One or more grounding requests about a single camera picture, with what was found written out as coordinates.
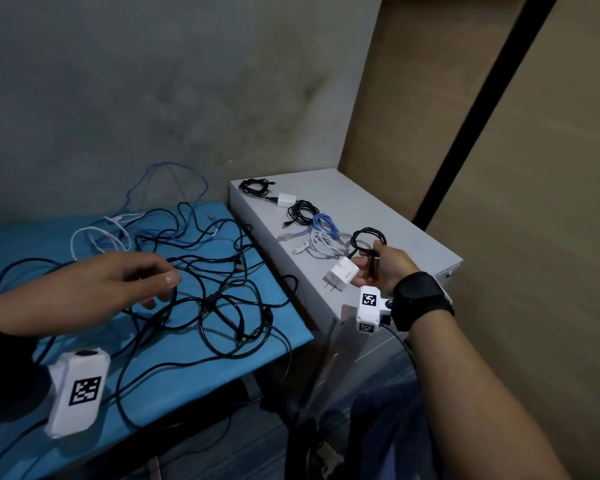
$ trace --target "gray carpet floor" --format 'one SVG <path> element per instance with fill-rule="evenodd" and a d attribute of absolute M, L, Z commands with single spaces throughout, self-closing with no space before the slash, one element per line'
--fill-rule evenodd
<path fill-rule="evenodd" d="M 358 392 L 412 380 L 413 366 L 406 352 L 400 353 Z M 340 400 L 336 409 L 348 416 L 356 394 Z M 283 480 L 288 430 L 277 414 L 250 404 L 234 413 L 230 424 L 228 421 L 213 425 L 162 455 L 163 480 Z M 142 469 L 127 478 L 144 480 L 148 476 Z"/>

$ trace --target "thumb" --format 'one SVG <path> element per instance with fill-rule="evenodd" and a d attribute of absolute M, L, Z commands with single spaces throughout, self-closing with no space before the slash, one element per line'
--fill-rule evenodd
<path fill-rule="evenodd" d="M 377 239 L 374 241 L 374 251 L 378 254 L 382 253 L 382 250 L 385 248 L 385 245 L 378 241 Z"/>
<path fill-rule="evenodd" d="M 176 270 L 154 274 L 148 278 L 121 283 L 125 301 L 132 305 L 170 291 L 181 281 Z"/>

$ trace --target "blue table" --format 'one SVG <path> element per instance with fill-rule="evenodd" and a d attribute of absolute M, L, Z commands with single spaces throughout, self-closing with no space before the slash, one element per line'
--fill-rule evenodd
<path fill-rule="evenodd" d="M 196 208 L 196 215 L 202 228 L 210 224 L 210 219 L 231 217 L 227 208 L 220 203 L 199 205 Z M 0 271 L 9 263 L 27 257 L 45 257 L 60 262 L 71 261 L 69 239 L 72 233 L 80 227 L 91 224 L 94 220 L 94 217 L 87 216 L 69 217 L 0 228 Z M 141 223 L 141 226 L 154 229 L 173 228 L 173 220 L 164 214 L 152 214 Z M 199 231 L 190 226 L 183 239 L 193 241 L 199 235 Z M 225 224 L 215 238 L 195 247 L 194 253 L 210 258 L 230 256 L 234 253 L 233 240 L 238 236 L 238 229 L 234 224 Z M 89 254 L 84 237 L 76 238 L 75 243 L 78 256 Z M 158 252 L 165 257 L 176 257 L 189 253 L 189 251 L 170 246 L 161 246 Z M 261 261 L 261 257 L 255 249 L 248 250 L 245 258 L 248 266 Z M 231 263 L 204 264 L 204 266 L 221 271 L 231 271 L 233 268 Z M 7 275 L 2 289 L 40 276 L 48 269 L 47 265 L 40 263 L 23 264 Z M 250 272 L 249 278 L 256 282 L 265 303 L 282 303 L 286 300 L 284 292 L 265 265 Z M 216 291 L 217 286 L 216 283 L 205 280 L 208 294 Z M 200 285 L 193 277 L 183 273 L 183 282 L 178 286 L 178 292 L 200 296 Z M 253 292 L 247 287 L 234 288 L 231 293 L 245 299 L 255 298 Z M 244 313 L 247 331 L 259 325 L 260 314 L 256 306 L 243 305 L 241 309 Z M 237 318 L 232 307 L 226 306 L 223 311 L 227 316 Z M 291 304 L 282 308 L 273 308 L 272 311 L 274 325 L 288 337 L 294 348 L 304 345 L 312 339 L 311 332 L 307 330 Z M 197 313 L 197 304 L 184 303 L 174 308 L 170 323 L 187 322 Z M 216 315 L 205 319 L 205 330 L 217 331 L 217 333 L 207 333 L 213 345 L 220 350 L 229 351 L 233 348 L 233 332 Z M 78 335 L 58 337 L 44 363 L 53 363 L 62 352 L 80 347 L 100 347 L 109 353 L 114 353 L 128 343 L 135 332 L 130 318 L 126 315 L 119 315 L 111 322 Z M 247 358 L 221 359 L 185 369 L 160 369 L 150 374 L 123 396 L 125 411 L 137 424 L 151 423 L 168 412 L 284 355 L 288 352 L 287 346 L 282 339 L 276 338 L 276 335 L 274 331 L 264 346 Z M 38 353 L 44 345 L 45 341 L 42 340 L 38 347 Z M 112 361 L 104 397 L 113 392 L 126 355 L 123 354 Z M 131 361 L 128 371 L 125 373 L 123 385 L 156 363 L 192 362 L 211 355 L 212 353 L 200 339 L 197 325 L 179 333 L 162 333 L 158 341 L 143 349 Z M 1 424 L 0 451 L 23 430 L 48 417 L 50 407 L 51 401 L 47 400 L 27 417 L 14 423 Z M 0 479 L 31 480 L 48 475 L 76 460 L 96 454 L 130 433 L 132 431 L 122 421 L 113 403 L 103 406 L 96 423 L 82 433 L 59 440 L 51 440 L 44 434 L 42 428 L 39 428 L 26 436 L 0 460 Z"/>

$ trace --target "black metal frame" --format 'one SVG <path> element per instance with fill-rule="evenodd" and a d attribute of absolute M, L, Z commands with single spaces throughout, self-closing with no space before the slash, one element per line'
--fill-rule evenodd
<path fill-rule="evenodd" d="M 557 0 L 526 0 L 412 222 L 426 230 Z"/>

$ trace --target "brown wall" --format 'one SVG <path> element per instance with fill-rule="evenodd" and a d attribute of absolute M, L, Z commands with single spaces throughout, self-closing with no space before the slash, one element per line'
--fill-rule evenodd
<path fill-rule="evenodd" d="M 429 232 L 472 343 L 600 478 L 600 0 L 559 0 Z"/>
<path fill-rule="evenodd" d="M 340 170 L 405 217 L 413 217 L 519 6 L 384 5 Z"/>

